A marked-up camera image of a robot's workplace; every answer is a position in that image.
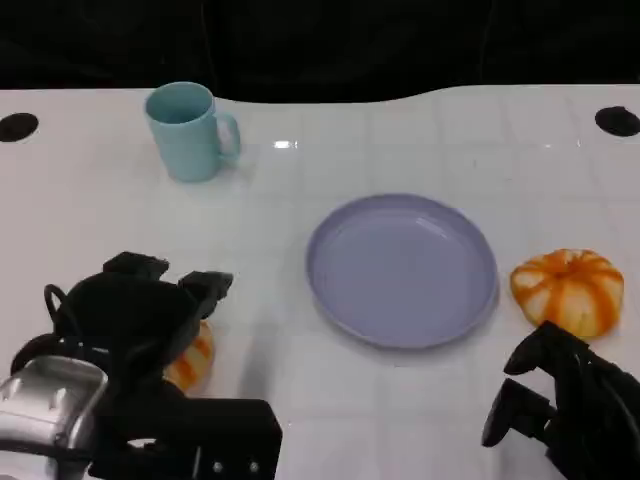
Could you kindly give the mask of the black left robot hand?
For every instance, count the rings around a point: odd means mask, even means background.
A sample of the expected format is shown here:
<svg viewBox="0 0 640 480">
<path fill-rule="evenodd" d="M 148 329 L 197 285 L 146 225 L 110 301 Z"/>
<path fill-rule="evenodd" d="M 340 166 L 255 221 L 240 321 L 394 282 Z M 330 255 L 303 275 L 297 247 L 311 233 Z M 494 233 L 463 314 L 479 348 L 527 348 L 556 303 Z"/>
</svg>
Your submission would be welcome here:
<svg viewBox="0 0 640 480">
<path fill-rule="evenodd" d="M 163 280 L 169 263 L 122 252 L 60 296 L 55 333 L 99 350 L 114 375 L 161 375 L 186 392 L 210 373 L 215 347 L 208 319 L 228 294 L 232 274 L 192 271 Z"/>
</svg>

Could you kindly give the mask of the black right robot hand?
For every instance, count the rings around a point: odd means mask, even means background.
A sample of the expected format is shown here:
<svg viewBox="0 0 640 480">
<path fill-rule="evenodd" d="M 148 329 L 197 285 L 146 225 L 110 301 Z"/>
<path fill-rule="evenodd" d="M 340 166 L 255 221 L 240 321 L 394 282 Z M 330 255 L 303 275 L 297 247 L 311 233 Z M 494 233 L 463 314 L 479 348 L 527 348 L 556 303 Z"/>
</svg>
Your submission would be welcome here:
<svg viewBox="0 0 640 480">
<path fill-rule="evenodd" d="M 482 433 L 493 447 L 517 431 L 546 447 L 567 479 L 639 476 L 639 382 L 546 321 L 509 357 Z"/>
</svg>

